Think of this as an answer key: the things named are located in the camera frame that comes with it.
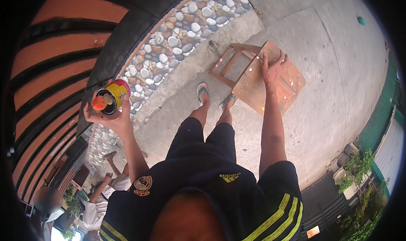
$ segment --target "hand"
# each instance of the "hand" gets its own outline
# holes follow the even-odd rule
[[[284,54],[282,50],[280,51],[279,58],[276,62],[274,62],[271,66],[268,66],[268,57],[264,53],[262,56],[263,64],[262,64],[262,75],[265,81],[266,89],[269,90],[273,86],[275,86],[275,82],[280,76],[281,72],[287,69],[287,64],[289,61],[289,57],[287,54]]]
[[[112,79],[108,81],[108,85],[111,83],[113,83]],[[96,97],[96,92],[97,90],[94,92],[91,102],[93,102],[94,98]],[[110,128],[111,130],[116,132],[118,136],[123,139],[129,136],[134,137],[134,129],[129,119],[130,110],[131,106],[129,104],[129,96],[125,94],[123,97],[121,112],[117,111],[113,115],[109,116],[96,110],[96,114],[90,114],[88,102],[83,108],[83,114],[88,122],[100,123],[103,126]]]
[[[112,177],[113,177],[113,173],[106,173],[103,183],[105,185],[108,185],[110,183]]]

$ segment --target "yellow stripe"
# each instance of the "yellow stripe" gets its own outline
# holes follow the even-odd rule
[[[244,238],[243,241],[251,241],[256,239],[262,232],[264,232],[269,226],[271,226],[273,223],[275,223],[281,216],[283,215],[283,212],[285,211],[285,207],[287,205],[287,202],[289,201],[290,195],[285,193],[283,196],[283,199],[281,203],[279,204],[278,210],[270,217],[268,218],[265,222],[263,222],[254,232],[252,232],[248,237]]]
[[[282,239],[282,241],[290,240],[293,237],[293,235],[296,233],[296,231],[299,228],[300,221],[302,220],[302,211],[303,211],[303,204],[302,204],[302,202],[300,202],[299,216],[298,216],[298,220],[296,222],[296,225],[289,232],[289,234],[284,239]]]
[[[274,231],[271,235],[267,236],[266,238],[264,238],[264,240],[266,241],[272,241],[275,238],[279,237],[280,234],[282,234],[283,231],[286,230],[286,228],[292,223],[293,221],[293,216],[296,212],[296,208],[298,206],[298,199],[296,197],[293,197],[293,203],[292,203],[292,207],[289,210],[289,214],[288,217],[286,219],[286,221],[284,221],[278,228],[276,231]]]
[[[121,241],[128,241],[121,233],[119,233],[117,230],[115,230],[111,225],[109,225],[106,221],[103,221],[101,223],[106,229],[108,229],[113,235],[115,235],[117,238],[119,238]]]
[[[102,229],[99,230],[99,235],[107,239],[107,241],[115,241],[113,238],[109,237]]]

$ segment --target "can lid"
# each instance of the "can lid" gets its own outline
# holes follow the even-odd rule
[[[104,101],[102,96],[97,96],[93,100],[93,109],[101,111],[107,107],[107,103]]]

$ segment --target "green ball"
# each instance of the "green ball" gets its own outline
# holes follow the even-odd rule
[[[363,19],[363,17],[358,17],[358,22],[359,22],[361,25],[365,25],[365,20]]]

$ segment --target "black shirt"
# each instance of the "black shirt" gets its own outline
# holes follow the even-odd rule
[[[200,191],[209,199],[227,240],[290,240],[302,219],[302,197],[294,165],[281,161],[259,179],[218,156],[169,159],[154,165],[109,198],[102,240],[148,240],[155,221],[176,195]]]

